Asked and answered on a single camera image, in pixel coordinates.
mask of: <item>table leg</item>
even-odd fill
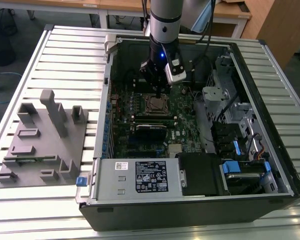
[[[26,12],[28,13],[28,16],[29,16],[30,20],[34,20],[36,18],[35,17],[35,11],[33,11],[33,10],[27,10]]]
[[[244,18],[243,19],[239,19],[237,25],[235,25],[235,28],[233,30],[233,33],[232,33],[232,36],[231,36],[232,38],[234,38],[234,39],[241,38],[241,35],[242,35],[242,33],[243,33],[244,29],[245,29],[247,21],[248,20],[244,19]]]
[[[97,28],[98,27],[99,16],[97,14],[89,14],[89,16],[90,16],[91,26],[93,28]]]
[[[99,16],[100,16],[100,25],[102,29],[108,29],[109,28],[109,16],[108,11],[99,9]]]
[[[115,24],[120,24],[120,18],[118,15],[114,16],[115,17]]]

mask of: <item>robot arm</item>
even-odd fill
[[[158,97],[170,85],[181,83],[186,78],[178,40],[180,24],[183,21],[186,27],[189,28],[191,24],[195,26],[190,27],[192,30],[202,32],[202,26],[209,20],[209,2],[210,0],[151,1],[149,58],[141,64],[140,72]],[[189,11],[194,10],[198,16],[189,14]]]

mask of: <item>wooden table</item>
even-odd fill
[[[150,3],[148,1],[148,12],[150,10]],[[115,16],[132,16],[142,17],[143,9],[141,0],[100,0],[98,8],[105,10],[106,15]],[[214,9],[214,23],[232,24],[235,25],[232,33],[232,38],[240,38],[246,26],[246,23],[251,19],[250,12],[241,11],[237,3],[221,2],[215,6]]]
[[[0,0],[0,8],[98,14],[103,29],[109,28],[109,15],[143,16],[141,0]],[[232,37],[240,38],[251,17],[251,13],[242,12],[238,4],[221,2],[215,7],[213,22],[235,25]]]

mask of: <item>black cable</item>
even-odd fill
[[[208,138],[206,138],[205,136],[202,136],[205,140],[207,140],[208,142],[211,142],[211,143],[215,143],[214,141],[212,141],[212,140],[209,140]]]
[[[145,15],[148,16],[148,10],[147,10],[147,0],[145,0],[144,4],[144,10],[145,10]]]
[[[208,36],[208,40],[205,46],[205,49],[203,51],[202,54],[200,54],[198,57],[196,57],[193,60],[193,65],[196,66],[198,63],[200,63],[200,61],[203,59],[203,57],[206,55],[209,45],[210,45],[210,41],[211,41],[211,35],[212,35],[212,25],[213,25],[213,21],[214,21],[214,12],[215,12],[215,6],[216,6],[216,0],[211,0],[211,16],[210,16],[210,21],[209,21],[209,36]],[[200,43],[205,37],[205,33],[204,35],[202,35],[202,37],[199,39],[199,41],[197,43]]]
[[[219,113],[218,117],[216,118],[216,122],[219,121],[219,119],[221,118],[222,114],[224,114],[228,108],[230,108],[230,106],[234,103],[234,101],[236,100],[236,98],[239,96],[239,93],[236,92],[235,95],[230,99],[230,101],[228,102],[228,104],[224,107],[224,109],[222,109],[222,111]]]
[[[144,18],[145,21],[147,21],[146,20],[146,13],[145,13],[145,0],[141,0],[141,2],[142,2],[143,18]]]
[[[252,145],[252,142],[253,142],[253,140],[254,140],[254,138],[256,137],[256,136],[258,136],[258,135],[260,135],[258,132],[256,132],[255,134],[253,134],[252,135],[252,137],[249,139],[249,142],[248,142],[248,147],[247,147],[247,149],[246,149],[246,156],[245,156],[245,161],[247,161],[248,160],[248,158],[249,158],[249,152],[250,152],[250,148],[251,148],[251,145]]]
[[[119,17],[119,16],[118,16],[118,18],[122,20],[122,19],[125,19],[125,18],[126,18],[126,16],[124,16],[124,17]]]

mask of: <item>aluminum extrusion table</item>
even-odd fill
[[[67,26],[43,32],[0,123],[0,168],[18,125],[16,112],[20,103],[43,107],[39,101],[41,90],[53,89],[56,102],[64,108],[81,105],[89,110],[80,170],[92,170],[105,68],[104,41],[108,33],[142,35],[140,31]],[[257,40],[212,39],[238,45],[300,176],[300,99],[268,47]],[[75,201],[77,190],[75,185],[0,189],[0,239],[300,240],[300,204],[271,212],[251,223],[95,232],[79,211]],[[82,197],[88,194],[88,187],[80,188]]]

